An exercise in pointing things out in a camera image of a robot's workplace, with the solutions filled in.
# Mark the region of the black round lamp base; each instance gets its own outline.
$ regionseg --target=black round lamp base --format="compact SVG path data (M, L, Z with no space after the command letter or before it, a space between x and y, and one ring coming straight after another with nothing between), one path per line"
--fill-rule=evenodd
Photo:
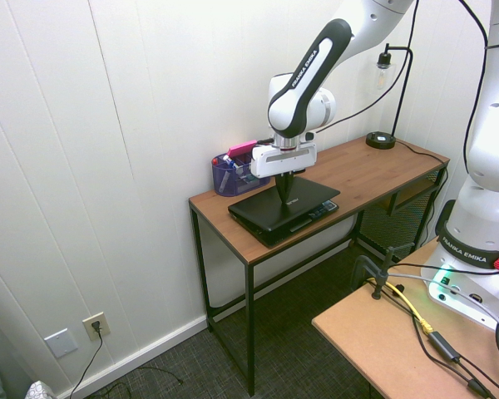
M396 138L388 133L373 131L366 135L366 144L379 150L389 150L396 145Z

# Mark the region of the table top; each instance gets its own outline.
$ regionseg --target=table top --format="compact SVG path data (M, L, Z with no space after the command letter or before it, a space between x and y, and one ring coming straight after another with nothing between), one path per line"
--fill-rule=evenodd
M448 158L421 147L410 146L416 151L436 156L444 164L449 161ZM440 167L440 162L431 156L415 154L401 144L396 144L391 150L374 149L365 144L364 137L321 151L316 165L308 168L301 177L339 190L340 195L333 199L339 209L272 249L266 248L236 223L230 217L227 207L268 189L274 185L274 180L263 188L236 197L223 197L213 190L207 191L191 197L189 203L193 210L210 223L212 229L243 263L255 264L356 214Z
M436 240L406 257L403 262L423 264L436 248ZM418 268L398 266L395 273L419 274ZM405 286L404 294L443 337L499 383L499 352L494 333L427 297L419 280L390 278ZM385 296L372 299L373 288L366 284L313 320L313 325L385 397L477 398L465 382L431 362L417 341L412 318ZM441 359L423 335L427 350ZM479 372L473 373L499 398L495 388Z

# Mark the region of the pink marker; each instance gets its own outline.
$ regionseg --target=pink marker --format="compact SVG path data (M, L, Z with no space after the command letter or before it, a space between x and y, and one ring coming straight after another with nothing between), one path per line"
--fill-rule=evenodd
M227 151L227 156L233 158L237 155L245 154L246 152L250 152L253 147L257 144L257 140L246 141L245 143L233 145Z

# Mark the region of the wall plate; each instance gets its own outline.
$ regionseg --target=wall plate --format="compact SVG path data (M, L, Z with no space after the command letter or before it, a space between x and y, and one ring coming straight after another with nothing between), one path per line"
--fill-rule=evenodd
M77 343L70 331L68 331L68 328L65 328L60 332L56 332L50 337L44 338L44 340L52 350L53 356L55 357L63 357L77 349Z

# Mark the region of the franka emika robot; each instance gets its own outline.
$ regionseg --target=franka emika robot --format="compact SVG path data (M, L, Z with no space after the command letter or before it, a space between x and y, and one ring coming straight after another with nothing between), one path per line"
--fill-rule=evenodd
M269 123L275 132L274 144L254 148L251 172L258 177L275 175L283 202L289 196L292 171L316 162L316 145L301 140L302 135L328 124L336 111L333 95L321 85L341 62L381 43L412 2L344 0L295 72L276 76L270 82ZM482 92L468 145L469 175L427 265L479 273L499 269L499 0L492 0L487 51ZM471 294L499 315L499 274L478 276L422 268L422 276ZM496 329L494 318L472 303L437 284L429 283L427 287L432 300Z

